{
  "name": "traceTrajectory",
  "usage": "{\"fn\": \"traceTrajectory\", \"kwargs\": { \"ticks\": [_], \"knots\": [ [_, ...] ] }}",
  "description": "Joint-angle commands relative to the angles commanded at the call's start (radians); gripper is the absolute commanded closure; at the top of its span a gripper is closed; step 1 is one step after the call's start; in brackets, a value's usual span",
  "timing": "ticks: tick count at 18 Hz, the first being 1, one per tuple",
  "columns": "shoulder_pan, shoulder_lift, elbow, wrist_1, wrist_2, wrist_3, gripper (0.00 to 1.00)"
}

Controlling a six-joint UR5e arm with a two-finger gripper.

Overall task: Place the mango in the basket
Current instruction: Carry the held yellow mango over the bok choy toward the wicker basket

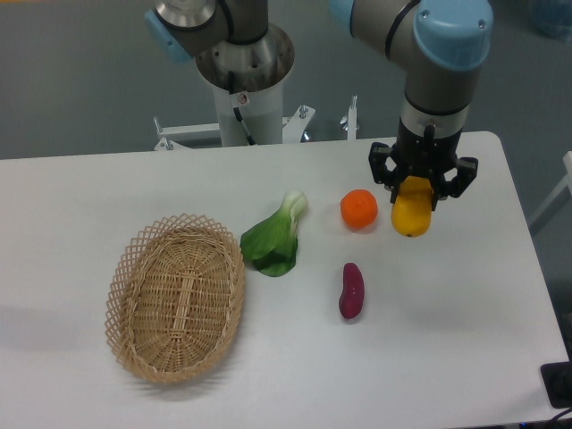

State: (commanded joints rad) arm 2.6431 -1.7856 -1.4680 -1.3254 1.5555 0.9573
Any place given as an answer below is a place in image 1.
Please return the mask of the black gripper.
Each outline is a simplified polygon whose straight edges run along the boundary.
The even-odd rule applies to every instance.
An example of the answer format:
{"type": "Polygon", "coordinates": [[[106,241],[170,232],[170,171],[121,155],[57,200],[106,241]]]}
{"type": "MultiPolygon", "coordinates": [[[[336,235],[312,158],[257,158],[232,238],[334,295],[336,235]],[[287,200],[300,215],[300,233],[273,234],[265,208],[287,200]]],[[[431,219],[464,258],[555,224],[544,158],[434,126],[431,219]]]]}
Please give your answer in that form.
{"type": "Polygon", "coordinates": [[[411,131],[400,121],[396,144],[372,143],[368,163],[376,184],[383,185],[395,204],[401,183],[409,176],[425,178],[433,189],[432,210],[440,201],[458,198],[477,176],[475,157],[456,155],[462,130],[445,138],[411,131]]]}

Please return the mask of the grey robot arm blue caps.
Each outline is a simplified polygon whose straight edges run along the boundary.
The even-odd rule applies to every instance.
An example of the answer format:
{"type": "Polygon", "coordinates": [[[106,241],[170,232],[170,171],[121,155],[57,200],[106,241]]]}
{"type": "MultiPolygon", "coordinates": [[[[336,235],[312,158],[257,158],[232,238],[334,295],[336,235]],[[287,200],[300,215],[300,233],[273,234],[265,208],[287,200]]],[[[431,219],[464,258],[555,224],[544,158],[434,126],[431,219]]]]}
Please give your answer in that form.
{"type": "MultiPolygon", "coordinates": [[[[481,66],[493,14],[486,1],[332,1],[331,14],[407,75],[398,135],[375,143],[368,161],[374,181],[397,198],[405,180],[427,179],[433,201],[457,198],[477,175],[473,157],[456,150],[481,66]]],[[[290,38],[268,18],[265,1],[158,1],[145,21],[175,61],[194,60],[223,93],[219,116],[229,146],[282,140],[273,103],[262,114],[254,96],[283,83],[294,63],[290,38]],[[254,124],[262,114],[262,123],[254,124]]]]}

